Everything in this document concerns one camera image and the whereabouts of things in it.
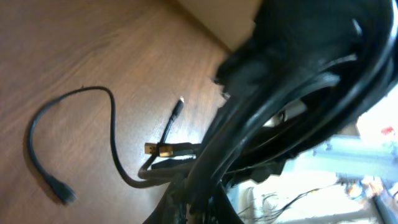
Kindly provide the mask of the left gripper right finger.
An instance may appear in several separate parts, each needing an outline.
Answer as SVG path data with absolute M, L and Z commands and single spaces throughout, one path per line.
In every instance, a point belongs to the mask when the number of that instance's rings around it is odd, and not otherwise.
M 205 210 L 205 224 L 244 224 L 234 211 L 222 184 L 218 184 Z

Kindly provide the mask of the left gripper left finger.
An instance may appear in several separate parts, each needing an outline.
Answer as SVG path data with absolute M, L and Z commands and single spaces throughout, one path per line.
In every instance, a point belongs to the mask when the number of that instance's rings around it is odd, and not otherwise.
M 187 205 L 174 199 L 178 189 L 175 183 L 170 183 L 155 210 L 143 224 L 186 224 Z

